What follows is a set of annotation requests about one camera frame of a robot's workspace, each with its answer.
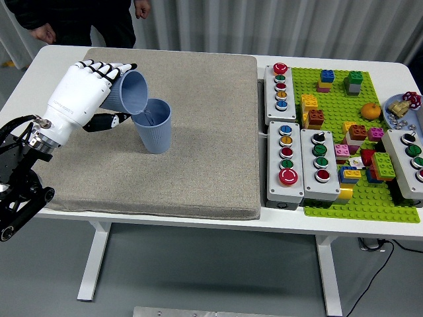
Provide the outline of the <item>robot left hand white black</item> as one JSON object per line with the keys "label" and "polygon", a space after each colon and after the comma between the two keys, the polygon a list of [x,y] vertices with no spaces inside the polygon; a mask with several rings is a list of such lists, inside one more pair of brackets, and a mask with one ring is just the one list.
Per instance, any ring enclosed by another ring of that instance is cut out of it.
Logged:
{"label": "robot left hand white black", "polygon": [[39,132],[58,145],[66,144],[73,131],[91,120],[110,94],[112,85],[136,67],[134,63],[104,63],[91,59],[69,67],[42,116],[50,126],[40,128]]}

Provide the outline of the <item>person's left hand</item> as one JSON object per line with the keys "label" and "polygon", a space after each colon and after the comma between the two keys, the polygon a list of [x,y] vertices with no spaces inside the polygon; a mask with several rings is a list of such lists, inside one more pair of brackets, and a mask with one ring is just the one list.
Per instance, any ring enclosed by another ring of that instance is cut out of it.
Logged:
{"label": "person's left hand", "polygon": [[147,19],[151,12],[151,4],[149,0],[133,0],[135,7],[136,19]]}

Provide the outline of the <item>person's right hand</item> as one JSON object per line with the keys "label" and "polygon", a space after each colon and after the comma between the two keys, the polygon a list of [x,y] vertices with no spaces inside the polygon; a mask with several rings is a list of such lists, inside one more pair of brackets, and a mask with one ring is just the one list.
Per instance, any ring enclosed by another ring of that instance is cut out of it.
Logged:
{"label": "person's right hand", "polygon": [[49,23],[30,30],[30,35],[33,38],[43,41],[49,45],[56,43],[56,33]]}

